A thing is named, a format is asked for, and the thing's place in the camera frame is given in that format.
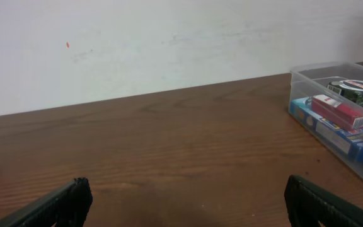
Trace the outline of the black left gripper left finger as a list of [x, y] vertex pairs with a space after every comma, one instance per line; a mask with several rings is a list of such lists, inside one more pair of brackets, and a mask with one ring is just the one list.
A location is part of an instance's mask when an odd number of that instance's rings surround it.
[[75, 178], [0, 219], [0, 227], [83, 227], [93, 196], [87, 178]]

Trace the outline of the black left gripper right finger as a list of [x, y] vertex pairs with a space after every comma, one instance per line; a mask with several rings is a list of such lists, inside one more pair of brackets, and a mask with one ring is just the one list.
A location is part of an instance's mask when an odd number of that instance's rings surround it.
[[363, 227], [363, 209], [299, 175], [289, 177], [284, 198], [292, 227]]

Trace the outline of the blue Kool Fever box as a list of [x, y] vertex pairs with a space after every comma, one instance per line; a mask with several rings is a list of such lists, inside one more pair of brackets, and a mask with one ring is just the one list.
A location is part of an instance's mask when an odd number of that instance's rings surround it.
[[310, 98], [291, 101], [289, 112], [319, 140], [348, 159], [363, 162], [363, 129], [346, 131], [311, 110]]

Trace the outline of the red and green medicine box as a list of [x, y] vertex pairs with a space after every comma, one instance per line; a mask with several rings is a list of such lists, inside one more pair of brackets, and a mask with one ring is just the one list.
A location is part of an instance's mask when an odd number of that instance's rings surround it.
[[363, 107], [327, 95], [311, 97], [311, 110], [346, 131], [363, 129]]

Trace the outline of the dark green round-logo box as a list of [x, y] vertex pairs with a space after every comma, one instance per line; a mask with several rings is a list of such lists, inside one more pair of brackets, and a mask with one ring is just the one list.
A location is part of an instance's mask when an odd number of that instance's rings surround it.
[[328, 83], [326, 87], [344, 98], [363, 106], [363, 81], [353, 79], [333, 81]]

